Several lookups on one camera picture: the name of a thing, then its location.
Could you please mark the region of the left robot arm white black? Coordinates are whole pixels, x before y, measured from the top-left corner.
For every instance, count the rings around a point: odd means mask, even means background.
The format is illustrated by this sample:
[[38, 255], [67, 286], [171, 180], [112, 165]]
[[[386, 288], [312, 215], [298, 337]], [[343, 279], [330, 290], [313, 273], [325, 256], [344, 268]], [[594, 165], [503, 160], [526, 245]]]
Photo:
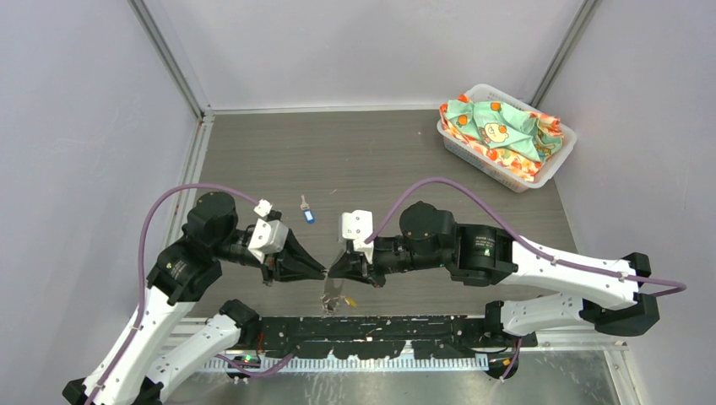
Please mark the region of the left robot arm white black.
[[266, 284], [322, 280], [324, 266], [298, 242], [270, 202], [254, 199], [257, 222], [238, 228], [241, 192], [205, 184], [182, 235], [150, 270], [140, 268], [138, 306], [97, 368], [70, 381], [71, 404], [162, 404], [202, 365], [228, 348], [251, 348], [259, 316], [239, 300], [225, 302], [208, 324], [169, 353], [162, 348], [180, 321], [222, 274], [223, 262], [255, 267]]

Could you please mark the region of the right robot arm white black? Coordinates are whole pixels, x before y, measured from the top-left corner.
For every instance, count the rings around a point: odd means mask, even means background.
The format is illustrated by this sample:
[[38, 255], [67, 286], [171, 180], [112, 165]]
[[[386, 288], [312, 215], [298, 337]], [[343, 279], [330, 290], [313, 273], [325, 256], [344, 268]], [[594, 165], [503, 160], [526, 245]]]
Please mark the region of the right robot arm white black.
[[342, 255], [328, 270], [344, 278], [382, 287], [389, 274], [444, 268], [466, 286], [521, 285], [549, 290], [531, 300], [496, 300], [485, 307], [483, 338], [503, 346], [512, 338], [558, 327], [591, 325], [596, 332], [637, 337], [660, 319], [657, 300], [640, 292], [637, 276], [650, 274], [648, 257], [632, 253], [619, 260], [577, 254], [567, 259], [580, 267], [594, 265], [600, 273], [569, 267], [559, 251], [530, 240], [517, 241], [504, 229], [484, 224], [460, 224], [453, 214], [426, 202], [416, 202], [399, 217], [400, 233], [378, 236], [372, 213], [343, 213]]

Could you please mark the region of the blue capped key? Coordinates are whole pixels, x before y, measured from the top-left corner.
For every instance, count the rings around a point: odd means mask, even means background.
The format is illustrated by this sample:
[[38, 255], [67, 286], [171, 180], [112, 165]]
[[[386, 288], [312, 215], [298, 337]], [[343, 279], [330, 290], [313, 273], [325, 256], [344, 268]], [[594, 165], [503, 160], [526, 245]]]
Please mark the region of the blue capped key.
[[309, 203], [306, 201], [306, 197], [304, 195], [301, 195], [301, 204], [300, 209], [303, 213], [304, 219], [308, 224], [314, 224], [315, 223], [315, 214], [313, 213]]

